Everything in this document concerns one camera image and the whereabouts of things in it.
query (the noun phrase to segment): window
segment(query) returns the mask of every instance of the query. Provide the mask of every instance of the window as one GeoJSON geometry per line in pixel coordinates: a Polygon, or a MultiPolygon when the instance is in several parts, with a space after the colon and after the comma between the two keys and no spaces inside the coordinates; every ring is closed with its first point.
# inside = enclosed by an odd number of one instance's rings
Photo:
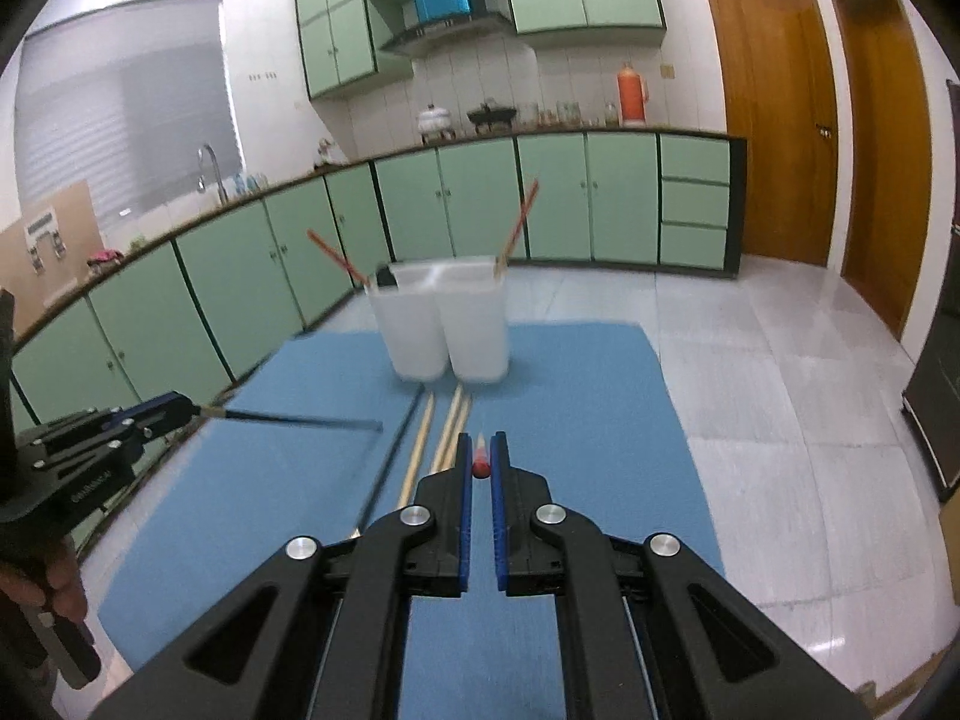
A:
{"type": "Polygon", "coordinates": [[[130,2],[24,40],[13,129],[22,205],[85,180],[106,231],[197,191],[203,143],[224,176],[241,169],[220,3],[130,2]]]}

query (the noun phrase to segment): white tile floor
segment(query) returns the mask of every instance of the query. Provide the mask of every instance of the white tile floor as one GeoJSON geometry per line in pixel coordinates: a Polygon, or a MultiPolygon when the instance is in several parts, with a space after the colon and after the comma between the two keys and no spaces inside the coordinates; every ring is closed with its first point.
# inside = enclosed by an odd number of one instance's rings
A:
{"type": "MultiPolygon", "coordinates": [[[[728,579],[845,685],[875,680],[883,692],[950,642],[960,610],[938,504],[899,412],[912,364],[850,286],[823,269],[752,257],[736,282],[520,268],[508,279],[511,322],[644,329],[688,434],[728,579]]],[[[373,330],[366,300],[324,329],[373,330]]],[[[95,610],[200,440],[85,562],[95,610]]],[[[70,720],[128,674],[109,642],[104,649],[109,667],[97,683],[56,695],[70,720]]]]}

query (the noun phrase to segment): orange thermos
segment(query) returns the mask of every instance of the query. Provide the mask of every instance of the orange thermos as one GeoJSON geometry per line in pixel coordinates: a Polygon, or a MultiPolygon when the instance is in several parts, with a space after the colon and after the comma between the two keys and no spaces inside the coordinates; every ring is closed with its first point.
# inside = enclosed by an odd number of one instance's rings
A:
{"type": "Polygon", "coordinates": [[[643,103],[647,100],[646,83],[629,62],[616,74],[616,86],[620,92],[620,120],[623,124],[643,124],[646,111],[643,103]]]}

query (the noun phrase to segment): white pot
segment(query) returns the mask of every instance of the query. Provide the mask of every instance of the white pot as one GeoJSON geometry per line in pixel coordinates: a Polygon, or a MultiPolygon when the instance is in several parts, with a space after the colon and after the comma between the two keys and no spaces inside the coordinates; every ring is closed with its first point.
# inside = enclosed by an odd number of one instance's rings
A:
{"type": "Polygon", "coordinates": [[[416,130],[421,135],[430,135],[434,132],[442,132],[445,129],[453,129],[453,121],[450,119],[450,112],[446,108],[427,105],[425,111],[416,115],[416,130]]]}

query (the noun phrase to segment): blue mat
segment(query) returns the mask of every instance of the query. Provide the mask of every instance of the blue mat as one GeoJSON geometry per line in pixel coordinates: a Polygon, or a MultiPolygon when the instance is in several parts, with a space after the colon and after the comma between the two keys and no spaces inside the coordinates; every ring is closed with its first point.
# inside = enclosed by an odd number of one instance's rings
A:
{"type": "MultiPolygon", "coordinates": [[[[433,388],[427,461],[453,386],[448,377],[433,388]]],[[[213,425],[101,605],[104,630],[130,666],[143,665],[287,538],[345,538],[414,389],[392,375],[375,333],[298,338],[263,365],[235,408],[377,418],[384,434],[213,425]]],[[[505,430],[512,462],[544,474],[554,500],[613,536],[675,533],[722,571],[707,500],[640,328],[512,327],[509,375],[472,392],[469,432],[505,430]]],[[[418,422],[377,515],[397,501],[418,422]]],[[[553,602],[496,592],[490,486],[481,482],[474,482],[472,533],[469,593],[414,600],[400,715],[560,720],[553,602]]]]}

